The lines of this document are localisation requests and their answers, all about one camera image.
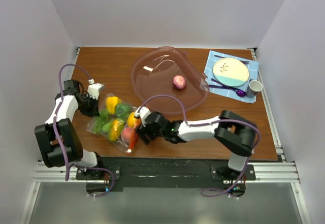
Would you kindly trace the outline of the pink fake peach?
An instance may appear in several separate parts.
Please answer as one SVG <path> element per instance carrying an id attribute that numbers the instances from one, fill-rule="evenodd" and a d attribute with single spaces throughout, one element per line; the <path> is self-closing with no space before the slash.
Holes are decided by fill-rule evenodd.
<path id="1" fill-rule="evenodd" d="M 125 127 L 121 132 L 121 139 L 123 142 L 130 144 L 134 139 L 134 129 L 132 127 Z"/>

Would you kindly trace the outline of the clear zip top bag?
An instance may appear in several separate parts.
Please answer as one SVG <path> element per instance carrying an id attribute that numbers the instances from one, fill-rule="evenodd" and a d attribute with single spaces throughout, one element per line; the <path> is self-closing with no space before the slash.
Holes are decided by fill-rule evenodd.
<path id="1" fill-rule="evenodd" d="M 136 107 L 114 94 L 107 94 L 99 108 L 99 116 L 87 125 L 87 131 L 104 137 L 124 153 L 132 153 L 139 136 L 136 127 L 141 124 L 135 118 Z"/>

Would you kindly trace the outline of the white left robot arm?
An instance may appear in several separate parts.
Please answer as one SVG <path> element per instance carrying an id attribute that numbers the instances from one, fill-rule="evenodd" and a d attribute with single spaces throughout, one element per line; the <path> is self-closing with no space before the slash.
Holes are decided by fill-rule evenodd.
<path id="1" fill-rule="evenodd" d="M 35 127 L 35 137 L 42 160 L 48 168 L 66 168 L 65 179 L 70 177 L 70 168 L 76 167 L 85 176 L 102 179 L 105 167 L 98 153 L 84 150 L 73 127 L 75 112 L 80 111 L 87 117 L 98 117 L 101 83 L 89 80 L 84 89 L 77 80 L 66 80 L 60 84 L 60 92 L 55 97 L 55 108 L 42 125 Z"/>

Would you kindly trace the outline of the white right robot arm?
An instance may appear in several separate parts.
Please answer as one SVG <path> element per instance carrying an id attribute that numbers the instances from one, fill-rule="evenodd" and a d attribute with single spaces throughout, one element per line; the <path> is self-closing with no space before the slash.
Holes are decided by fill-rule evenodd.
<path id="1" fill-rule="evenodd" d="M 135 111 L 135 118 L 141 120 L 136 133 L 149 144 L 156 138 L 173 143 L 186 143 L 198 139 L 216 139 L 230 152 L 226 167 L 230 179 L 237 180 L 244 174 L 247 160 L 255 146 L 257 126 L 231 111 L 222 111 L 220 116 L 198 121 L 170 121 L 159 112 L 146 107 Z"/>

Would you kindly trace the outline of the green fake grapes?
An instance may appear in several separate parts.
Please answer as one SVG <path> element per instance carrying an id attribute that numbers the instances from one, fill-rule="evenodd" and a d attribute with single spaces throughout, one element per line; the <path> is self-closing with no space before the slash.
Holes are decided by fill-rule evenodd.
<path id="1" fill-rule="evenodd" d="M 99 135 L 101 132 L 101 128 L 107 122 L 111 122 L 112 115 L 108 113 L 107 109 L 103 109 L 100 112 L 100 116 L 95 118 L 92 132 L 96 135 Z"/>

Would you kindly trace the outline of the yellow fake pepper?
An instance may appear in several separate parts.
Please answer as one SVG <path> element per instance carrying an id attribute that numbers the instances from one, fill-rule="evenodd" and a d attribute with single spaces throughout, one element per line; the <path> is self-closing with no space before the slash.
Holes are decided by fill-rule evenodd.
<path id="1" fill-rule="evenodd" d="M 115 107 L 121 103 L 121 99 L 116 96 L 107 97 L 105 100 L 106 109 L 109 114 L 115 114 Z"/>

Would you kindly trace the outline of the yellow fake lemon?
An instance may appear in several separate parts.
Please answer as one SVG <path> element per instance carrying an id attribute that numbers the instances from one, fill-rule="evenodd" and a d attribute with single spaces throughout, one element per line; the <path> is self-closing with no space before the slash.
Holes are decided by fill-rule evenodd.
<path id="1" fill-rule="evenodd" d="M 127 126 L 131 127 L 131 128 L 135 128 L 137 126 L 138 119 L 135 118 L 135 113 L 134 112 L 129 114 L 126 123 L 127 123 Z"/>

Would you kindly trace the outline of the green fake cucumber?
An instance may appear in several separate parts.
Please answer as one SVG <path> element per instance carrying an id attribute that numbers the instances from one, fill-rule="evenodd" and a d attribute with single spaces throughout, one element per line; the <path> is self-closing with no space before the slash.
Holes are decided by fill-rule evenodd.
<path id="1" fill-rule="evenodd" d="M 110 129 L 111 126 L 111 122 L 107 122 L 106 124 L 104 124 L 101 128 L 101 132 L 102 133 L 107 133 Z"/>

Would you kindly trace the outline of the green fake pepper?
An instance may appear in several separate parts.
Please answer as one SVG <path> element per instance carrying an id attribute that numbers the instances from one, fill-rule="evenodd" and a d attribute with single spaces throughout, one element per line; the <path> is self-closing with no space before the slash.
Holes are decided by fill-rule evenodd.
<path id="1" fill-rule="evenodd" d="M 133 106 L 126 103 L 119 103 L 115 106 L 115 116 L 123 121 L 126 121 L 133 111 Z"/>

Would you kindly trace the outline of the orange yellow fake mango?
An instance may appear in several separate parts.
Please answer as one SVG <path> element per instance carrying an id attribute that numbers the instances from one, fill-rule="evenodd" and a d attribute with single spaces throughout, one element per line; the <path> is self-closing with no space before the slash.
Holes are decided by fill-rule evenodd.
<path id="1" fill-rule="evenodd" d="M 111 121 L 111 126 L 108 131 L 108 139 L 112 142 L 117 141 L 121 135 L 125 122 L 119 118 L 113 119 Z"/>

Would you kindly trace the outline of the clear plastic bowl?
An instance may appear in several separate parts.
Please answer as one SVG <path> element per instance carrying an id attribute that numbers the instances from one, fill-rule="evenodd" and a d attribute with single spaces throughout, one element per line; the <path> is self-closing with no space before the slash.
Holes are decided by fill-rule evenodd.
<path id="1" fill-rule="evenodd" d="M 186 80 L 184 89 L 173 85 L 173 78 L 181 75 Z M 146 107 L 164 115 L 179 115 L 202 104 L 208 94 L 206 77 L 200 73 L 179 49 L 163 46 L 138 58 L 131 68 L 131 83 L 135 95 L 146 101 Z"/>

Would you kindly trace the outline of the purple fork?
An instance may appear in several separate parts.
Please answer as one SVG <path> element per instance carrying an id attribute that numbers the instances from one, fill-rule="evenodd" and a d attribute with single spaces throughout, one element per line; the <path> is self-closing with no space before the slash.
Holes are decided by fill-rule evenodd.
<path id="1" fill-rule="evenodd" d="M 237 91 L 237 90 L 238 90 L 237 88 L 234 88 L 234 87 L 231 87 L 231 86 L 227 86 L 227 85 L 221 83 L 220 81 L 218 81 L 218 80 L 216 80 L 216 79 L 211 79 L 211 81 L 213 81 L 213 82 L 215 82 L 215 83 L 218 83 L 218 84 L 222 85 L 223 87 L 226 87 L 226 88 L 231 89 L 231 90 L 233 90 L 233 91 Z"/>

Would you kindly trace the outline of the purple spoon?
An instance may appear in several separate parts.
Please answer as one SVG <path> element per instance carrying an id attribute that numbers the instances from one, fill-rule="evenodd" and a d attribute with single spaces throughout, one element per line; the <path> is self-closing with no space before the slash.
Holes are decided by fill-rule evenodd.
<path id="1" fill-rule="evenodd" d="M 209 85 L 209 88 L 217 88 L 217 89 L 228 89 L 228 90 L 232 90 L 236 93 L 237 96 L 243 98 L 245 96 L 247 96 L 247 93 L 244 92 L 241 89 L 236 89 L 236 88 L 231 88 L 231 87 L 227 87 L 227 86 L 217 86 L 217 85 Z"/>

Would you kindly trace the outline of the cream and blue plate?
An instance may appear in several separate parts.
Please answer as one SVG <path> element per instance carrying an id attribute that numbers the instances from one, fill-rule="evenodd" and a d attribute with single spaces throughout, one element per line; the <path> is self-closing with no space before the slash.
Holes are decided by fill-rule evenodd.
<path id="1" fill-rule="evenodd" d="M 244 85 L 249 79 L 246 65 L 234 58 L 220 59 L 214 64 L 212 72 L 216 80 L 231 87 Z"/>

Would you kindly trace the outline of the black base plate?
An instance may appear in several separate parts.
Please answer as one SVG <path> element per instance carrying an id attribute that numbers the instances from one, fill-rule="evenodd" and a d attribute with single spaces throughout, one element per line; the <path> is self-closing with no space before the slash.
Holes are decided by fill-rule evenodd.
<path id="1" fill-rule="evenodd" d="M 226 160 L 185 158 L 103 157 L 101 166 L 113 173 L 113 191 L 128 187 L 227 189 L 239 180 L 255 180 L 253 165 L 244 173 Z"/>

